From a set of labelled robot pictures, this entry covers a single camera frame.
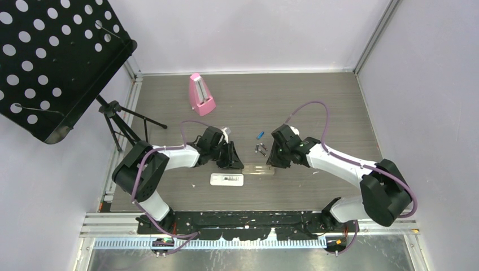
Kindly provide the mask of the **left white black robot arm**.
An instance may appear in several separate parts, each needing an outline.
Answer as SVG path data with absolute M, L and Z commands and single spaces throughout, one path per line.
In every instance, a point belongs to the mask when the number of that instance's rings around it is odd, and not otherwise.
M 225 130 L 208 126 L 204 133 L 182 146 L 153 146 L 138 141 L 115 168 L 112 180 L 131 201 L 152 218 L 151 226 L 160 234 L 173 227 L 171 207 L 157 192 L 165 171 L 195 168 L 214 161 L 220 169 L 243 169 L 234 142 Z

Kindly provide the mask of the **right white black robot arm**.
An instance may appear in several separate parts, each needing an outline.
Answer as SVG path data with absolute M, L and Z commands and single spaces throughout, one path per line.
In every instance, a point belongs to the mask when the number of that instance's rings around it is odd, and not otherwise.
M 388 159 L 362 160 L 334 150 L 324 142 L 301 139 L 296 128 L 283 124 L 272 132 L 273 146 L 267 164 L 288 168 L 303 165 L 330 173 L 355 186 L 360 195 L 337 197 L 321 210 L 321 224 L 338 231 L 345 223 L 371 219 L 388 227 L 413 203 L 411 189 L 397 166 Z

